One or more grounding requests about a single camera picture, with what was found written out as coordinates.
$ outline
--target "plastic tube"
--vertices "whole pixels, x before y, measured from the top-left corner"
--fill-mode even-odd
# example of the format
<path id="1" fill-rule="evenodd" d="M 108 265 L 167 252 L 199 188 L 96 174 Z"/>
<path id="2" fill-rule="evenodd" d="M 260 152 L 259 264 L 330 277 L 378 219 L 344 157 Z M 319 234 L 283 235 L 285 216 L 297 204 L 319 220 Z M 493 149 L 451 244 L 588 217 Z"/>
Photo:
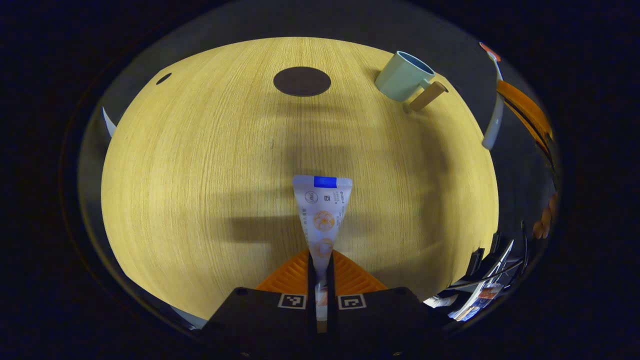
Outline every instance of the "plastic tube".
<path id="1" fill-rule="evenodd" d="M 326 284 L 326 269 L 338 230 L 344 221 L 352 185 L 351 179 L 341 177 L 293 177 L 300 223 L 320 286 Z"/>

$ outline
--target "orange object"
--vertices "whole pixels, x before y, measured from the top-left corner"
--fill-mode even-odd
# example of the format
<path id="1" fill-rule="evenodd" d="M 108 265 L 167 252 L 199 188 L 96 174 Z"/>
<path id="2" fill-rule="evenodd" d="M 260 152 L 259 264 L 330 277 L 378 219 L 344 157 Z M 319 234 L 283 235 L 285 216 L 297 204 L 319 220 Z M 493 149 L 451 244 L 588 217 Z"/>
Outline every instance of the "orange object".
<path id="1" fill-rule="evenodd" d="M 336 296 L 386 290 L 387 287 L 351 259 L 334 250 L 333 272 Z M 256 290 L 307 294 L 309 250 L 303 250 L 277 268 Z"/>
<path id="2" fill-rule="evenodd" d="M 551 221 L 557 218 L 558 193 L 556 192 L 549 199 L 549 209 L 551 210 Z"/>
<path id="3" fill-rule="evenodd" d="M 418 95 L 411 104 L 409 104 L 409 107 L 413 111 L 420 111 L 443 92 L 449 92 L 446 86 L 439 81 L 434 81 L 428 88 L 424 89 L 424 91 L 420 93 L 420 95 Z"/>
<path id="4" fill-rule="evenodd" d="M 544 139 L 545 135 L 549 135 L 549 138 L 553 140 L 553 134 L 549 120 L 542 109 L 523 92 L 504 81 L 498 82 L 497 91 L 504 97 L 504 104 L 516 114 L 550 158 L 549 146 Z"/>
<path id="5" fill-rule="evenodd" d="M 495 56 L 495 61 L 500 62 L 500 55 L 498 55 L 495 51 L 489 49 L 489 47 L 487 45 L 484 44 L 484 42 L 480 42 L 480 46 L 487 52 L 487 53 L 492 53 Z"/>
<path id="6" fill-rule="evenodd" d="M 533 224 L 533 236 L 536 239 L 542 239 L 542 236 L 545 234 L 545 228 L 542 225 L 542 221 L 537 221 Z"/>

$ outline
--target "wooden table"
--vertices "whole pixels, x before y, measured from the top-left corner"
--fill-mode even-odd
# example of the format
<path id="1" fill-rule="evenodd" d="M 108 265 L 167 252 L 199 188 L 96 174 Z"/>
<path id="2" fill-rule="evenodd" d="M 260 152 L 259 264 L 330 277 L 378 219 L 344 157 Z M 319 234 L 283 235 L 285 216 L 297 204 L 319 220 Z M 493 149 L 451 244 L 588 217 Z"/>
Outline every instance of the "wooden table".
<path id="1" fill-rule="evenodd" d="M 255 287 L 306 247 L 291 185 L 306 174 L 353 179 L 335 248 L 388 287 L 426 299 L 462 277 L 497 229 L 491 156 L 444 77 L 449 93 L 419 112 L 380 93 L 374 79 L 391 56 L 269 38 L 154 76 L 120 120 L 102 175 L 104 223 L 127 276 L 208 319 L 233 288 Z M 295 66 L 322 70 L 331 87 L 278 91 L 274 76 Z"/>

